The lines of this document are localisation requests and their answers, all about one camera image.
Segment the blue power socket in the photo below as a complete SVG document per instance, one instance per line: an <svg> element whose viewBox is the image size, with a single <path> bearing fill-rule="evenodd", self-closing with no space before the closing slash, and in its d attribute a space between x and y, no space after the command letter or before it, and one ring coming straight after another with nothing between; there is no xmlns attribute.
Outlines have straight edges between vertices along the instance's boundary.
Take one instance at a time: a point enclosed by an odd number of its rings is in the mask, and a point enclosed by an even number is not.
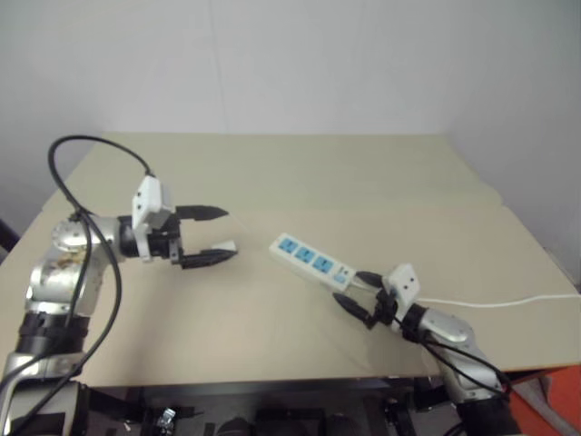
<svg viewBox="0 0 581 436"><path fill-rule="evenodd" d="M328 259L325 259L323 256L319 256L312 266L316 270L319 270L322 273L326 274L333 267L333 262L331 262Z"/></svg>
<svg viewBox="0 0 581 436"><path fill-rule="evenodd" d="M295 243L292 239L286 238L284 241L281 242L279 248L287 253L292 253L298 246L299 245Z"/></svg>
<svg viewBox="0 0 581 436"><path fill-rule="evenodd" d="M301 247L294 255L294 257L296 257L300 261L309 263L310 261L312 261L312 258L315 257L315 253L309 250L308 248Z"/></svg>

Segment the power strip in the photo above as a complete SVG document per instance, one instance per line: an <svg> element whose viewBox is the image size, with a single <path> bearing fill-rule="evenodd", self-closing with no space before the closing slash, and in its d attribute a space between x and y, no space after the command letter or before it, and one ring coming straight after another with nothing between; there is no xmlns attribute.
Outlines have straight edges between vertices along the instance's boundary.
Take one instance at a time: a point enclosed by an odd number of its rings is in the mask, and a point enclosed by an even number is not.
<svg viewBox="0 0 581 436"><path fill-rule="evenodd" d="M355 276L355 269L287 233L276 238L269 250L294 272L340 292L347 289Z"/></svg>

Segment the wire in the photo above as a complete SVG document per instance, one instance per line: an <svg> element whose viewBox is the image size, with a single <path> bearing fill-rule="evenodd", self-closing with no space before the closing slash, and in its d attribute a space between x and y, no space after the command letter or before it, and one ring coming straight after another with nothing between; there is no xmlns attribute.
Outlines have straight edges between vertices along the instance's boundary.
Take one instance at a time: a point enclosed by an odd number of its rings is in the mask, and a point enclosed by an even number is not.
<svg viewBox="0 0 581 436"><path fill-rule="evenodd" d="M42 359L44 359L45 357L50 356L51 354L53 354L53 352L55 352L56 350L58 350L58 348L63 344L63 342L66 340L66 331L68 329L68 327L71 325L71 321L73 319L74 316L74 309L76 307L76 304L79 300L79 297L81 295L81 290L83 289L83 282L84 282L84 277L86 275L86 271L89 267L89 262L91 260L91 250L93 247L93 243L91 241L91 233L89 231L89 228L87 226L86 223L81 222L82 226L83 226L83 230L84 230L84 237L86 240L86 246L85 246L85 255L83 258L83 263L81 264L81 269L79 270L79 279L77 280L77 283L74 287L74 291L73 291L73 297L71 298L71 304L69 306L69 310L68 313L66 315L66 319L64 321L64 334L63 336L61 336L61 338L58 339L57 342L53 343L53 345L46 350L45 352L41 352L39 354L36 354L35 357L33 357L31 360L29 360L28 362L23 363L20 366L17 366L16 368L14 368L13 370L11 370L9 373L7 373L4 378L2 379L2 381L0 381L0 393L5 389L5 387L7 386L7 384L19 373L21 373L22 371L24 371L26 368L34 365L35 363L41 361Z"/></svg>
<svg viewBox="0 0 581 436"><path fill-rule="evenodd" d="M453 300L440 300L439 298L418 298L418 302L436 302L440 304L450 304L452 306L475 307L479 309L486 309L496 307L518 306L519 304L527 304L529 302L538 302L542 300L560 300L566 298L581 299L581 295L575 295L573 293L566 293L560 295L535 295L533 297L527 297L522 300L516 300L513 302L455 302Z"/></svg>
<svg viewBox="0 0 581 436"><path fill-rule="evenodd" d="M491 392L495 393L496 395L501 396L502 398L507 398L508 394L506 392L503 392L503 391L501 391L499 389L496 389L496 388L493 388L491 386L488 386L487 384L483 383L482 381L478 381L474 377L469 376L468 374L466 374L465 372L463 372L462 370L460 370L457 366L455 366L454 364L450 363L445 358L443 358L442 356L440 356L430 346L432 344L436 344L436 346L439 346L441 348L447 348L448 349L448 346L447 345L439 344L438 342L430 342L426 338L417 335L416 332L413 331L413 329L410 329L408 326L404 325L398 318L395 318L394 317L394 321L399 324L399 327L401 328L401 330L406 330L410 334L414 335L414 337L416 337L418 339L418 342L419 342L420 345L422 345L436 360L438 360L438 361L442 362L444 365L448 366L452 371L454 371L455 373L461 375L462 377L466 378L467 380L473 382L474 384L476 384L480 388L486 389L487 391L491 391ZM461 351L461 350L459 350L457 348L454 348L454 347L449 347L449 349L451 351L453 351L453 352L457 352L459 354L462 354L462 355L464 355L464 356L468 357L469 359L472 359L472 360L474 360L476 362L483 363L488 368L490 368L492 371L494 371L497 374L497 376L499 374L502 374L502 379L507 380L507 376L505 374L503 374L502 371L499 370L493 364L491 364L489 362L486 362L486 361L480 359L479 357L477 357L477 356L475 356L473 354L470 354L469 352L463 352L463 351Z"/></svg>
<svg viewBox="0 0 581 436"><path fill-rule="evenodd" d="M11 431L9 436L15 436L18 433L20 433L30 423L30 420L33 419L33 417L71 380L71 378L73 378L76 374L78 374L78 372L83 368L84 364L94 355L94 353L97 351L99 346L101 346L101 344L103 343L103 341L105 340L105 338L107 337L107 335L109 334L111 329L113 328L113 324L114 324L115 319L117 317L117 313L119 312L119 308L121 307L123 285L122 285L122 279L121 279L121 271L119 270L119 264L117 262L115 254L113 252L113 249L111 248L111 246L109 245L109 243L107 242L105 237L103 236L103 233L101 232L101 230L99 229L97 224L91 218L90 212L86 208L84 208L76 200L74 195L71 193L71 191L64 184L63 179L61 178L60 174L58 173L58 170L56 169L56 163L55 163L55 159L54 159L56 149L61 144L64 144L68 141L75 141L75 140L96 141L98 143L108 144L114 148L120 149L120 150L128 153L129 155L133 156L135 159L137 159L142 164L143 168L145 169L146 175L153 175L151 168L149 167L147 162L145 162L141 156L139 156L135 152L129 150L128 148L126 148L120 144L117 144L117 143L114 143L113 141L109 141L109 140L99 138L96 136L88 136L88 135L65 136L65 137L62 137L62 138L56 140L49 148L48 166L49 166L50 173L53 176L54 182L56 183L57 187L63 192L63 194L66 197L66 199L68 200L68 202L73 205L73 207L75 209L76 216L81 221L82 226L84 227L84 230L88 230L90 228L90 230L92 230L95 233L95 235L97 236L97 239L99 240L99 242L101 243L101 245L105 251L105 255L107 256L109 263L111 264L111 266L113 268L113 277L115 280L115 300L114 300L113 308L111 310L111 314L109 315L109 319L107 321L107 324L105 324L103 331L101 332L99 337L96 339L94 344L91 346L91 348L79 360L79 362L76 365L74 365L73 368L59 380L59 382L53 387L53 389L50 390L30 411L28 411L28 413L21 420L20 425L15 427ZM91 234L89 233L87 236L87 233L85 233L85 237L87 237L87 246L90 246ZM87 265L88 265L88 259L90 257L90 254L88 254L88 253L89 253L89 251L87 251L87 254L85 255L85 259L84 259L84 264L86 262ZM78 300L78 294L80 292L80 286L82 285L82 280L81 280L82 277L84 277L84 274L83 274L83 276L81 274L79 274L79 280L77 281L77 284L75 285L74 296L76 295L77 300Z"/></svg>
<svg viewBox="0 0 581 436"><path fill-rule="evenodd" d="M444 436L458 436L462 431L464 431L464 424L460 422L450 427L448 431L444 433Z"/></svg>

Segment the beige table surface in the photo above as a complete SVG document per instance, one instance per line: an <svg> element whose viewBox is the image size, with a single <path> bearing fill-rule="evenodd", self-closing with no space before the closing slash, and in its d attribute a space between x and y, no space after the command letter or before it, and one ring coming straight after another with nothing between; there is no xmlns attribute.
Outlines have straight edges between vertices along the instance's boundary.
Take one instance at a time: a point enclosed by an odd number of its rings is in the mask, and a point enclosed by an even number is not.
<svg viewBox="0 0 581 436"><path fill-rule="evenodd" d="M441 136L108 134L142 155L175 204L232 216L182 228L187 249L234 239L240 254L208 269L122 264L123 303L81 379L93 386L410 376L436 371L388 328L368 332L330 293L274 262L268 246L296 235L356 268L414 264L421 296L506 302L574 293L499 195ZM68 179L101 215L130 211L138 164L95 146ZM0 267L0 354L15 346L31 269L71 211L55 194ZM113 302L105 275L87 343ZM371 303L370 294L350 295ZM581 361L581 302L473 309L431 304L468 320L505 370Z"/></svg>

